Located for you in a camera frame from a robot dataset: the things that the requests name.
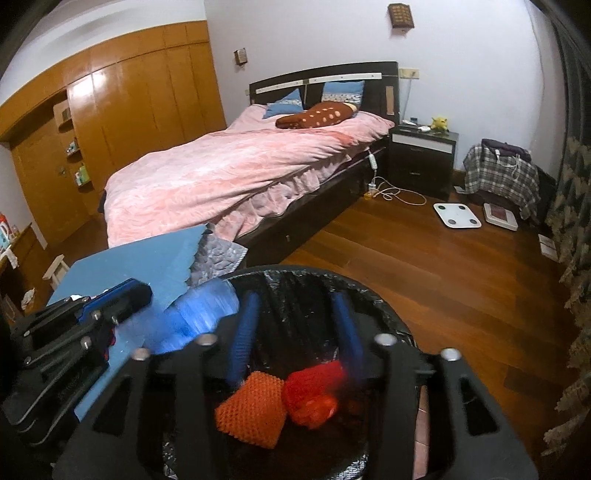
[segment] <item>pink duvet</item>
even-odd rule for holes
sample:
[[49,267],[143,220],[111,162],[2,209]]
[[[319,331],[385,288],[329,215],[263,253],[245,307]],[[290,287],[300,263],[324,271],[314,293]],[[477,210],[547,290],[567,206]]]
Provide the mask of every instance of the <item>pink duvet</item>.
[[[116,172],[105,187],[109,246],[211,221],[218,223],[216,233],[234,239],[255,226],[236,213],[237,207],[244,213],[261,202],[278,202],[286,204],[280,205],[284,210],[288,202],[281,201],[286,194],[281,179],[291,177],[289,197],[294,189],[301,196],[297,192],[311,191],[306,183],[317,188],[349,159],[347,149],[363,147],[393,126],[359,112],[332,127],[280,130],[277,117],[261,120],[263,112],[263,106],[251,105],[224,131],[149,153]],[[320,175],[307,176],[311,169]]]

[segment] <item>wooden wardrobe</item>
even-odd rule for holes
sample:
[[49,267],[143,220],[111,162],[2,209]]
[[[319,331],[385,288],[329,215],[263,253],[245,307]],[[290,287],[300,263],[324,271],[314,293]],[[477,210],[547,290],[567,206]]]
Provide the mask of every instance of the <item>wooden wardrobe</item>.
[[[117,170],[226,128],[207,22],[164,25],[105,41],[46,70],[0,106],[33,217],[50,245],[96,213]],[[76,139],[77,148],[67,154]],[[85,167],[90,177],[75,182]]]

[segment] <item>yellow plush toy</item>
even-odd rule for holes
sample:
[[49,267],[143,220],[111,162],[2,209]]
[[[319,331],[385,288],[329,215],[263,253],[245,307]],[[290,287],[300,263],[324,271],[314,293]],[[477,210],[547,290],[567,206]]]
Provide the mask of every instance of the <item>yellow plush toy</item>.
[[442,116],[433,118],[431,130],[434,130],[436,132],[449,132],[449,129],[447,127],[447,118],[443,118]]

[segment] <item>dark wooden headboard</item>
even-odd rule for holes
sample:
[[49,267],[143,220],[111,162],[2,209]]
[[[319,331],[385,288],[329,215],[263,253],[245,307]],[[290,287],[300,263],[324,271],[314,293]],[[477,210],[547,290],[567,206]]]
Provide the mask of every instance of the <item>dark wooden headboard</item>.
[[320,102],[325,82],[364,80],[361,110],[399,124],[398,62],[344,63],[286,73],[249,86],[251,103],[276,102],[295,88],[300,89],[304,109]]

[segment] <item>brown pillow with white dots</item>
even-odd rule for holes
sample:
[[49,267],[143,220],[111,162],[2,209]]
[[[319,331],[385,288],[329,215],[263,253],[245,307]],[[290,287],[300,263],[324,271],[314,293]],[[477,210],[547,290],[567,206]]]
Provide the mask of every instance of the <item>brown pillow with white dots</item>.
[[282,116],[277,119],[275,126],[288,129],[328,127],[351,118],[356,110],[355,105],[350,103],[327,100],[317,103],[305,112]]

